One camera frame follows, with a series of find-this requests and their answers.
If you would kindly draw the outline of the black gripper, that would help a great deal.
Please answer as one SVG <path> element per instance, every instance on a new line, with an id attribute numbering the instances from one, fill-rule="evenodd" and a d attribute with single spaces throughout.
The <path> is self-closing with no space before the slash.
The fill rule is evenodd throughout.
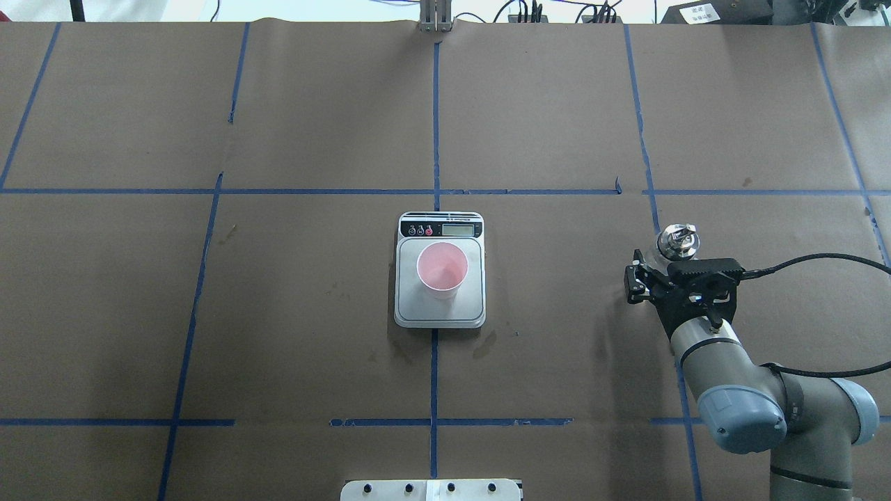
<path id="1" fill-rule="evenodd" d="M 699 279 L 691 288 L 678 287 L 668 275 L 649 272 L 639 248 L 624 267 L 624 291 L 628 304 L 652 302 L 669 340 L 687 321 L 704 317 L 707 328 L 716 332 L 737 313 L 737 287 L 729 277 L 718 275 Z"/>

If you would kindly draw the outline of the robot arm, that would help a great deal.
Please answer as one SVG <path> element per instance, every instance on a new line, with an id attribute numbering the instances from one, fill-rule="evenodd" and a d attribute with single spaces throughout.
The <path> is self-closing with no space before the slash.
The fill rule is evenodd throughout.
<path id="1" fill-rule="evenodd" d="M 855 499 L 852 450 L 881 424 L 853 378 L 888 363 L 835 373 L 758 365 L 733 330 L 739 283 L 819 257 L 747 270 L 735 259 L 668 260 L 637 248 L 624 270 L 626 301 L 654 305 L 713 441 L 733 454 L 770 453 L 771 500 Z"/>

